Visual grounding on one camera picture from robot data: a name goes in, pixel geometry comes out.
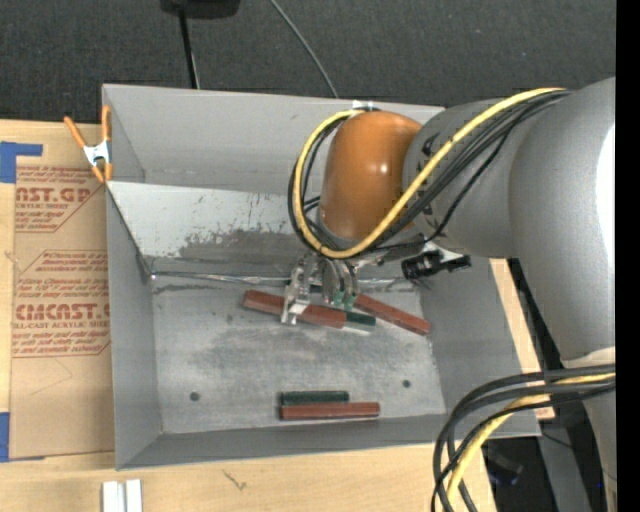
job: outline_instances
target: wooden table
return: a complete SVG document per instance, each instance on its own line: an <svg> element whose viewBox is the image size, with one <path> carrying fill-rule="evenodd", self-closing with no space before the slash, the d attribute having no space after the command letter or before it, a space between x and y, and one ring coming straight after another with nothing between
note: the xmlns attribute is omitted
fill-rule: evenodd
<svg viewBox="0 0 640 512"><path fill-rule="evenodd" d="M33 142L45 134L65 137L61 127L2 122L0 141ZM88 140L98 140L97 127L82 129ZM13 247L14 194L14 185L0 183L0 412L9 406L13 276L6 270ZM492 267L523 368L536 371L538 360L506 262L493 261ZM429 506L432 453L429 444L125 472L113 469L112 452L13 461L0 464L0 509L98 511L102 482L140 478L145 511L417 512ZM474 460L466 482L479 510L494 511L481 457Z"/></svg>

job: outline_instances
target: cast acrylic sheet label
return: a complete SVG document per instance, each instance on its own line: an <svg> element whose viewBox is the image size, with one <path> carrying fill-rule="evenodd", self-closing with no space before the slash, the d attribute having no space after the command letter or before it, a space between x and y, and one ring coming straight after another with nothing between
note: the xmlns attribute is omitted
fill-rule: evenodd
<svg viewBox="0 0 640 512"><path fill-rule="evenodd" d="M107 251L46 250L22 272L13 357L99 354L109 339Z"/></svg>
<svg viewBox="0 0 640 512"><path fill-rule="evenodd" d="M16 183L16 232L51 233L100 187L87 169L21 166Z"/></svg>

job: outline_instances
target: blue tape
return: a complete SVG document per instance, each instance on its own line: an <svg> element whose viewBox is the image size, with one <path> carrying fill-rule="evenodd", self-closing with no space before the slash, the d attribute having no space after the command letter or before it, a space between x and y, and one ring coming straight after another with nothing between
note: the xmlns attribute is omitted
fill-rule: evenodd
<svg viewBox="0 0 640 512"><path fill-rule="evenodd" d="M0 142L0 183L16 182L16 157L42 156L42 144Z"/></svg>
<svg viewBox="0 0 640 512"><path fill-rule="evenodd" d="M0 462L9 462L9 413L0 412Z"/></svg>

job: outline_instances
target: yellow cable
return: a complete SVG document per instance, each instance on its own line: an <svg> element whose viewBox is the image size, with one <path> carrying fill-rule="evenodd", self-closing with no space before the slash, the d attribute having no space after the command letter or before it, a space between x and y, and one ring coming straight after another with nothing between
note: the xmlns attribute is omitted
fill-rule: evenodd
<svg viewBox="0 0 640 512"><path fill-rule="evenodd" d="M615 377L615 372L605 373L601 375L585 375L581 377L570 377L567 379L562 379L555 384L582 384L588 382L600 382L602 380L610 379L611 377ZM522 398L518 398L514 400L509 405L507 405L504 410L508 411L510 409L515 409L517 407L521 407L523 405L529 404L538 404L543 403L549 400L548 393L542 393L540 395L532 395L525 396ZM464 450L464 453L458 460L458 464L456 464L456 468L453 470L451 474L451 479L449 480L449 485L447 487L447 498L449 501L453 501L453 494L455 493L458 485L460 485L460 481L462 480L462 476L469 466L473 456L480 449L480 447L484 444L484 442L489 438L489 436L505 421L507 421L514 413L505 414L504 416L500 416L499 418L495 418L494 420L487 423L474 437L473 440L469 443L467 448Z"/></svg>
<svg viewBox="0 0 640 512"><path fill-rule="evenodd" d="M320 242L314 234L309 229L307 225L307 221L304 217L303 213L303 205L302 198L300 196L300 182L302 180L302 167L303 163L307 158L307 154L309 153L311 146L315 142L316 138L322 133L325 127L327 127L332 122L343 119L346 117L350 117L354 114L361 113L359 110L348 110L344 112L339 112L334 116L330 117L326 121L324 121L315 131L311 134L311 136L307 139L300 157L296 163L295 174L294 174L294 185L293 185L293 208L294 215L296 218L296 222L302 235L305 240L309 242L309 244L316 249L319 253L327 256L329 258L349 258L355 254L358 254L361 251L368 249L377 239L378 237L393 223L402 209L406 206L409 200L413 197L413 195L418 191L418 189L422 186L425 180L429 177L429 175L433 172L436 166L442 161L442 159L451 151L451 149L455 146L455 144L460 141L463 137L466 137L471 131L480 126L482 123L493 117L494 115L506 110L518 103L522 103L531 98L535 98L536 96L540 96L542 94L546 94L553 91L562 90L557 87L549 87L544 89L535 89L532 91L523 92L520 94L516 94L515 96L511 96L505 100L502 100L495 105L489 107L487 110L474 117L471 121L465 124L456 134L448 140L439 150L433 155L433 157L429 160L429 162L425 165L425 167L420 171L420 174L416 176L411 185L405 190L404 194L398 199L398 201L394 204L394 206L389 210L389 213L385 216L382 221L376 226L376 228L361 242L356 244L349 249L335 251L333 249L329 249L328 247L324 247L322 242Z"/></svg>

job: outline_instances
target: black floor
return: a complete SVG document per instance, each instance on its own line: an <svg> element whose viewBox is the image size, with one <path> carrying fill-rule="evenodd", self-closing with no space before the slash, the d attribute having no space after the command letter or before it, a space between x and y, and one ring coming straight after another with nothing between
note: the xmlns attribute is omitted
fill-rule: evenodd
<svg viewBox="0 0 640 512"><path fill-rule="evenodd" d="M616 72L615 0L278 3L341 97L448 106ZM188 87L178 20L159 5L2 0L0 119L97 121L104 82ZM205 89L331 95L269 0L189 27ZM532 443L502 445L528 468L522 481L537 482L497 488L503 510L553 510Z"/></svg>

